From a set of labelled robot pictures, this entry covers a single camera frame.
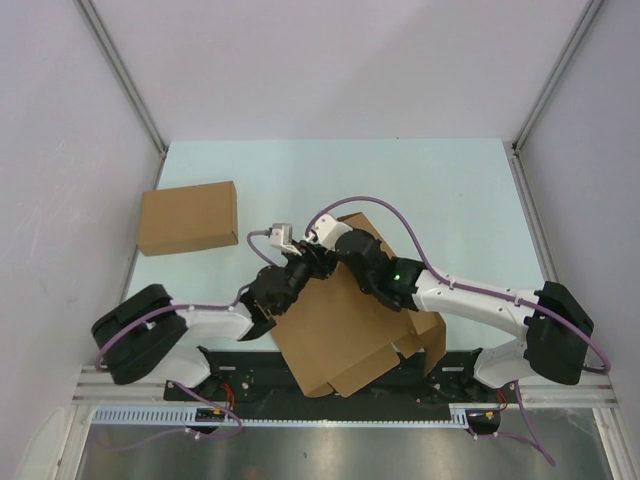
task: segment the white wall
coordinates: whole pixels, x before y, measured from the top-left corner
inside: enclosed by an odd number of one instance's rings
[[[0,478],[68,404],[159,164],[72,1],[0,15]]]
[[[640,4],[610,0],[524,150],[561,279],[640,446]]]
[[[96,1],[171,140],[512,140],[586,3]]]

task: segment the box flap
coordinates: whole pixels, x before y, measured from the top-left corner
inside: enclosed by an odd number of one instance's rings
[[[386,345],[377,352],[363,358],[351,368],[333,377],[330,383],[340,395],[348,397],[399,363],[400,359],[393,347]]]

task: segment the red cable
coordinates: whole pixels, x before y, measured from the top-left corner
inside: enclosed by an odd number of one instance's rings
[[[498,390],[498,400],[501,404],[504,403],[504,407],[500,407],[500,411],[504,412],[509,406],[509,400],[507,400],[507,396],[502,393],[501,390]]]

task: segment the open cardboard box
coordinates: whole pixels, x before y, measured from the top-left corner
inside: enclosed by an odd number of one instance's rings
[[[340,218],[382,240],[363,213]],[[345,265],[328,280],[309,281],[271,334],[307,397],[335,390],[348,397],[424,349],[425,375],[446,350],[446,326],[438,313],[393,312],[373,296],[363,295]]]

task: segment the metal frame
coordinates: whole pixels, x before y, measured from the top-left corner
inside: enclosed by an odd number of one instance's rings
[[[606,0],[590,0],[589,4],[582,12],[582,16],[571,32],[569,40],[565,44],[560,57],[551,69],[551,74],[547,78],[547,81],[545,82],[540,95],[536,99],[533,108],[529,112],[529,115],[527,115],[522,128],[513,141],[513,146],[516,152],[520,152],[522,150],[522,147],[527,141],[527,138],[529,138],[531,130],[533,129],[536,122],[544,112],[545,107],[551,100],[553,93],[564,77],[564,74],[571,64],[571,61],[575,57],[575,54],[584,43],[587,33],[589,33],[591,26],[595,22],[605,2]]]
[[[85,367],[80,375],[73,396],[73,405],[175,405],[163,399],[164,383],[135,383],[115,385],[106,372]],[[613,408],[617,407],[611,382],[606,375],[584,373],[576,386],[558,385],[542,377],[531,377],[520,381],[522,399],[527,408]],[[198,402],[181,405],[197,406]],[[495,403],[452,404],[455,408],[495,408]]]
[[[138,89],[133,83],[133,79],[125,67],[118,50],[116,49],[107,27],[105,26],[98,10],[93,4],[92,0],[74,0],[80,15],[85,21],[87,28],[93,35],[100,51],[102,51],[107,64],[111,68],[116,80],[122,87],[124,95],[131,104],[133,111],[136,113],[142,126],[147,132],[149,139],[153,142],[154,146],[158,150],[160,156],[164,159],[167,153],[167,144],[162,139],[162,135],[156,126],[149,109],[144,103],[144,100],[138,93]]]
[[[522,154],[519,150],[515,150],[511,144],[505,143],[504,146],[543,277],[546,280],[560,281],[557,269],[553,263],[553,258],[544,234],[542,223],[540,222],[540,216],[538,215],[527,178],[522,168]],[[609,377],[606,376],[606,378],[608,385],[611,386]],[[523,400],[526,401],[525,392],[526,390],[523,388]],[[615,392],[612,388],[610,392],[615,399]],[[578,393],[578,397],[570,395],[569,392],[567,392],[569,396],[564,397],[564,392],[555,391],[553,388],[548,392],[560,408],[575,408],[581,401],[586,400],[587,403],[590,401],[588,392],[583,391],[575,393]],[[600,439],[604,446],[613,478],[615,480],[640,478],[640,464],[638,462],[637,453],[630,447],[631,442],[624,426],[617,401],[615,401],[615,405],[593,405],[593,415],[598,426]]]

